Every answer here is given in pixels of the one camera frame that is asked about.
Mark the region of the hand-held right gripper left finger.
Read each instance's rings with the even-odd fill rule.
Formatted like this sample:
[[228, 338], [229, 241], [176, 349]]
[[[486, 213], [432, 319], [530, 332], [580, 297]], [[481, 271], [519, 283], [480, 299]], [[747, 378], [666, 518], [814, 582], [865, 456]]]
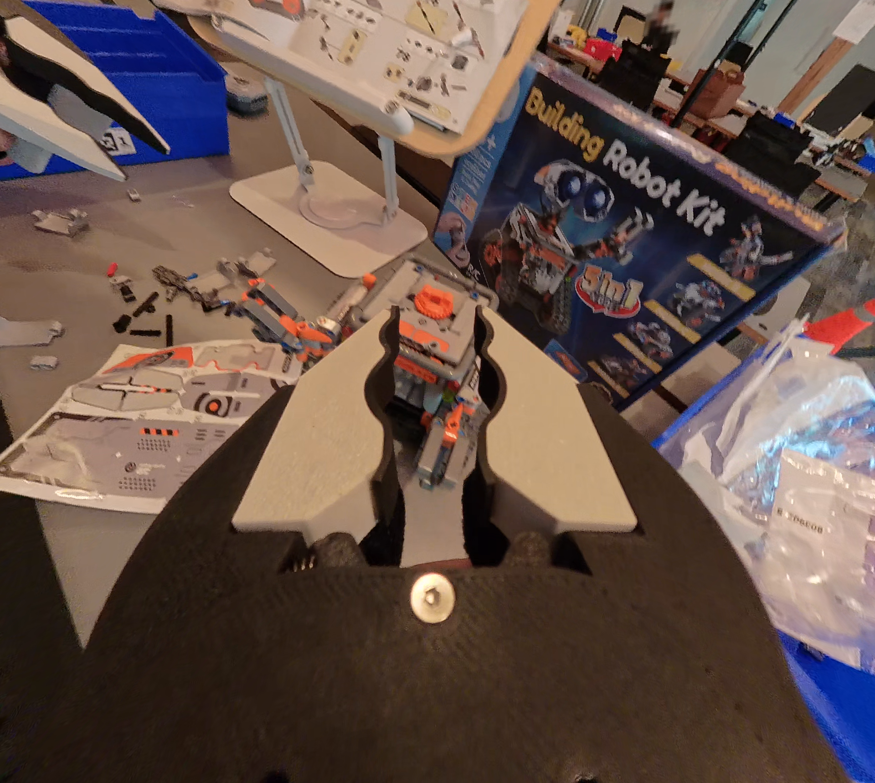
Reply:
[[363, 541], [401, 498], [387, 407], [395, 395], [400, 310], [375, 317], [295, 386], [238, 505], [239, 532]]

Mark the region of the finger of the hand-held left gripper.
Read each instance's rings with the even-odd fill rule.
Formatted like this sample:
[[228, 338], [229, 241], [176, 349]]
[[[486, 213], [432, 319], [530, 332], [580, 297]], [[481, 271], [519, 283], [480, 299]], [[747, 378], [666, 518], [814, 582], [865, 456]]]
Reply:
[[[21, 0], [2, 0], [2, 72], [102, 147], [104, 133], [116, 123], [159, 154], [170, 154], [170, 145], [129, 100], [127, 115], [110, 112], [106, 117], [89, 105], [89, 99], [82, 103], [60, 87], [59, 72], [87, 76], [93, 85], [96, 72], [111, 81], [58, 27]], [[2, 135], [2, 153], [7, 154], [16, 135], [4, 129]]]
[[[100, 73], [93, 76], [97, 77], [96, 85], [88, 82], [87, 76], [59, 72], [60, 87], [71, 91], [82, 103], [89, 99], [89, 105], [103, 116], [108, 117], [110, 112], [126, 116], [127, 98]], [[1, 89], [2, 129], [97, 174], [118, 182], [127, 180], [127, 175], [100, 143], [82, 129], [63, 121], [45, 101], [21, 90], [5, 72], [2, 72]]]

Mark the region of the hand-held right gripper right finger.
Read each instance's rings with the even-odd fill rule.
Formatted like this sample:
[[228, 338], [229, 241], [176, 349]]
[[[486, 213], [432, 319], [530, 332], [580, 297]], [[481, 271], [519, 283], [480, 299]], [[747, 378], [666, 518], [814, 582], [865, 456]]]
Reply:
[[478, 308], [475, 341], [488, 520], [505, 537], [631, 533], [637, 517], [573, 377], [493, 309]]

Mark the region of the grey orange tracked toy robot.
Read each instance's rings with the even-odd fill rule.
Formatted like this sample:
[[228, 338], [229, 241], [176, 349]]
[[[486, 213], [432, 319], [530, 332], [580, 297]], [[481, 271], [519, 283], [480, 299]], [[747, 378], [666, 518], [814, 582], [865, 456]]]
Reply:
[[474, 322], [478, 308], [498, 306], [489, 288], [408, 253], [382, 273], [355, 280], [315, 321], [305, 320], [263, 278], [249, 279], [230, 311], [253, 325], [258, 340], [279, 345], [308, 369], [381, 311], [398, 308], [392, 407], [401, 427], [420, 442], [421, 487], [435, 490], [462, 484], [473, 457], [474, 437], [487, 415]]

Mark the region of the white sticker sheet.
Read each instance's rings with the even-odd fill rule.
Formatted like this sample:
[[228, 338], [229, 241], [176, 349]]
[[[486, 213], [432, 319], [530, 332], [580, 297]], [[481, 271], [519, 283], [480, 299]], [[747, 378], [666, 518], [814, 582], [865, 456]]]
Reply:
[[212, 340], [118, 346], [1, 458], [4, 493], [158, 514], [304, 364], [279, 345]]

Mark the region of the scattered black toy pins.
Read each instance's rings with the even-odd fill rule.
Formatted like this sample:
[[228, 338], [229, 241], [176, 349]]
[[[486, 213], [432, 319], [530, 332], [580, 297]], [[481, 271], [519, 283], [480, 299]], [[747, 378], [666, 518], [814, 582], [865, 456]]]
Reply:
[[150, 340], [170, 348], [176, 344], [175, 322], [172, 314], [159, 313], [159, 293], [152, 292], [131, 312], [119, 316], [112, 325], [115, 334], [139, 340]]

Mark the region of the dark grey toy beam assembly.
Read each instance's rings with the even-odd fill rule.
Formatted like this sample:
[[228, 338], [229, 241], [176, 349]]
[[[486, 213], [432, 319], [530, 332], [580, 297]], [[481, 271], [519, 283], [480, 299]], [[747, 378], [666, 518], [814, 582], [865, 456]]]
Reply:
[[189, 281], [178, 272], [164, 266], [156, 266], [152, 270], [152, 275], [155, 280], [161, 285], [165, 293], [165, 301], [172, 303], [178, 296], [186, 296], [195, 304], [203, 306], [209, 302], [209, 296], [204, 295], [193, 284], [193, 280]]

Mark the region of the white book stand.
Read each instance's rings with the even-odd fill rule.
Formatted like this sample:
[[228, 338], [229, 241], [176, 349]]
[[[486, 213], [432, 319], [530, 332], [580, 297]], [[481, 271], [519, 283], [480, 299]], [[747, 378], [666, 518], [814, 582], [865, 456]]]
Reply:
[[[358, 79], [344, 77], [274, 45], [238, 23], [211, 15], [216, 45], [259, 69], [293, 165], [233, 183], [243, 209], [334, 274], [375, 272], [427, 237], [425, 225], [400, 208], [396, 139], [412, 132], [410, 113]], [[331, 109], [342, 109], [377, 133], [384, 187], [366, 187], [338, 166], [309, 156], [286, 85]]]

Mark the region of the blue robot kit box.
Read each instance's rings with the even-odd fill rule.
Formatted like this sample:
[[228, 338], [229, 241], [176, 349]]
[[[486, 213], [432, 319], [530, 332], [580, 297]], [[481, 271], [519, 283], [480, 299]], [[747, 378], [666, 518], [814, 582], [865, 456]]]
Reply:
[[845, 237], [690, 136], [540, 54], [453, 165], [432, 240], [618, 411]]

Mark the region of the orange traffic cone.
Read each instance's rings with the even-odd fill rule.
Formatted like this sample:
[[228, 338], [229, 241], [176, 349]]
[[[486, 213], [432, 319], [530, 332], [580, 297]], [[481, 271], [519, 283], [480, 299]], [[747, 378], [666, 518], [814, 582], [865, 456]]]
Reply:
[[805, 335], [812, 341], [830, 346], [829, 353], [837, 355], [850, 340], [874, 324], [874, 299], [856, 308], [821, 319], [806, 322]]

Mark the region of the black floor lamp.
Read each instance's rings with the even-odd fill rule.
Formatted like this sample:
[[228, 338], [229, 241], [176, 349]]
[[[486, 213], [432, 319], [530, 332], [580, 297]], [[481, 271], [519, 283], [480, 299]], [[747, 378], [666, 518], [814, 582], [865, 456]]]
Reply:
[[690, 111], [691, 107], [697, 101], [698, 97], [704, 92], [708, 83], [710, 82], [712, 75], [714, 75], [718, 71], [718, 67], [726, 59], [727, 53], [731, 50], [732, 46], [735, 45], [739, 37], [744, 34], [748, 25], [755, 17], [757, 12], [760, 10], [761, 5], [765, 1], [766, 0], [753, 0], [751, 2], [751, 5], [743, 14], [737, 26], [729, 34], [725, 43], [721, 46], [719, 52], [712, 59], [710, 66], [703, 75], [703, 77], [698, 81], [693, 82], [690, 91], [684, 97], [681, 107], [678, 109], [673, 121], [671, 121], [670, 125], [673, 129], [681, 128], [681, 125], [684, 123], [684, 118], [686, 114]]

